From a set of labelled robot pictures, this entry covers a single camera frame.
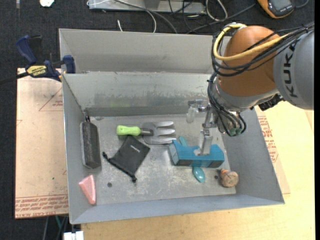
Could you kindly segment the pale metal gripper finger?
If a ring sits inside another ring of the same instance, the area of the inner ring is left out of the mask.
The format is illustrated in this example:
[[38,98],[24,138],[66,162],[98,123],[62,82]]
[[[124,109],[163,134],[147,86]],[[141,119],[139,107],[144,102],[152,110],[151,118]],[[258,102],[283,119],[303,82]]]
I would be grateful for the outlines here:
[[186,114],[186,122],[189,124],[194,121],[197,113],[206,112],[208,110],[207,108],[208,106],[204,105],[203,99],[189,100],[187,104],[188,104],[188,111]]
[[199,138],[199,147],[200,147],[200,156],[206,156],[210,154],[211,144],[212,144],[213,136],[211,135],[211,131],[209,129],[204,129],[200,132]]

